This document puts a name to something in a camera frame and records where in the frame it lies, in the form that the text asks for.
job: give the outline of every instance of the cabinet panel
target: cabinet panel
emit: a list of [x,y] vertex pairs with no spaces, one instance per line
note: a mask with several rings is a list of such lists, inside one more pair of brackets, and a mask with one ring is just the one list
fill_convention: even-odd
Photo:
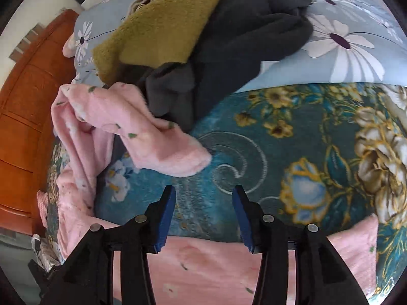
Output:
[[7,208],[0,205],[0,226],[11,231],[32,235],[33,234],[33,219],[28,216],[14,214]]
[[34,172],[41,133],[6,115],[0,116],[0,159]]
[[66,40],[71,36],[73,32],[72,23],[64,22],[58,28],[51,33],[48,37],[48,40],[51,40],[55,43],[58,43],[60,46],[63,46]]
[[11,209],[31,212],[37,189],[32,189],[33,174],[0,161],[0,203]]
[[10,93],[5,110],[42,126],[58,88],[58,83],[46,72],[27,65]]
[[51,40],[45,40],[42,43],[29,64],[49,73],[61,85],[70,84],[74,78],[72,77],[72,73],[75,72],[73,59],[64,57],[61,45]]

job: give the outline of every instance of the orange wooden furniture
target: orange wooden furniture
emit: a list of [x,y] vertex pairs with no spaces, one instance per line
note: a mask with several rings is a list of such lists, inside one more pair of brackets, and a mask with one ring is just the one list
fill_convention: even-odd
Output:
[[24,52],[0,91],[0,227],[43,234],[36,193],[46,190],[58,88],[75,77],[62,55],[78,14],[66,10]]

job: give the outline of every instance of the bedsheet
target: bedsheet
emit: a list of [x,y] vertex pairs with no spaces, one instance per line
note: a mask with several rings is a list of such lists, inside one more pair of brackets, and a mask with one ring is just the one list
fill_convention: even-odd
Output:
[[[95,214],[123,224],[158,200],[167,184],[177,190],[169,232],[177,236],[239,241],[231,204],[236,184],[286,223],[313,222],[328,234],[376,212],[377,288],[370,303],[380,304],[407,264],[405,94],[401,86],[368,83],[235,93],[192,132],[212,154],[208,168],[173,178],[137,170],[125,153],[100,177]],[[68,161],[60,143],[53,161],[47,221],[55,240],[58,189],[52,180]],[[378,187],[376,179],[390,182]],[[395,184],[402,187],[392,193]]]

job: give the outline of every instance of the yellow flower print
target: yellow flower print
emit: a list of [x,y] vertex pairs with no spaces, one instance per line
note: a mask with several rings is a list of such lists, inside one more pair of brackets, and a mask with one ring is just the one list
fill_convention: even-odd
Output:
[[347,90],[349,96],[357,102],[363,102],[361,94],[363,96],[367,95],[365,91],[362,91],[361,93],[359,92],[355,82],[344,84],[343,87]]
[[122,160],[116,161],[113,166],[107,171],[106,186],[113,190],[111,197],[112,202],[122,202],[127,196],[130,189],[130,184],[125,177],[126,166]]
[[335,97],[338,101],[343,101],[343,97],[349,95],[347,90],[342,86],[329,85],[328,89],[331,92],[331,95]]
[[292,103],[289,97],[289,91],[285,87],[267,88],[264,91],[264,97],[267,102],[276,109],[283,106],[290,106]]
[[251,102],[252,105],[255,105],[261,102],[260,90],[252,90],[248,93],[247,99]]
[[56,165],[53,164],[49,171],[48,176],[48,198],[50,203],[55,204],[58,202],[58,186],[56,185],[56,179],[58,178],[58,172]]
[[268,129],[267,133],[278,139],[293,135],[293,127],[288,125],[284,120],[279,120],[276,124],[267,121],[263,126]]
[[281,181],[280,200],[295,224],[319,222],[324,217],[330,195],[319,176],[318,168],[305,157],[291,163]]
[[235,121],[237,126],[245,127],[255,124],[257,121],[248,113],[241,112],[235,115]]
[[284,89],[289,95],[298,95],[298,91],[297,91],[296,85],[284,86],[283,89]]

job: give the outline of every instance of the pink towel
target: pink towel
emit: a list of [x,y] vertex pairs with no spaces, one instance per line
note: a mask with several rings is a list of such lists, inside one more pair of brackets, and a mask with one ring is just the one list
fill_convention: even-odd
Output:
[[[210,162],[209,153],[198,141],[177,125],[154,118],[133,85],[116,83],[109,90],[63,85],[51,112],[70,156],[70,163],[56,181],[60,191],[58,243],[64,258],[91,224],[117,226],[93,217],[96,176],[109,163],[112,133],[120,134],[138,168],[186,176]],[[45,221],[44,194],[39,192],[38,198]],[[368,296],[376,286],[377,229],[377,217],[370,216],[329,237]],[[295,299],[293,255],[289,256],[288,304],[294,304]],[[162,252],[148,255],[148,260],[158,304],[247,305],[253,300],[261,255],[250,254],[241,243],[169,237]],[[121,299],[119,252],[114,257],[113,295]]]

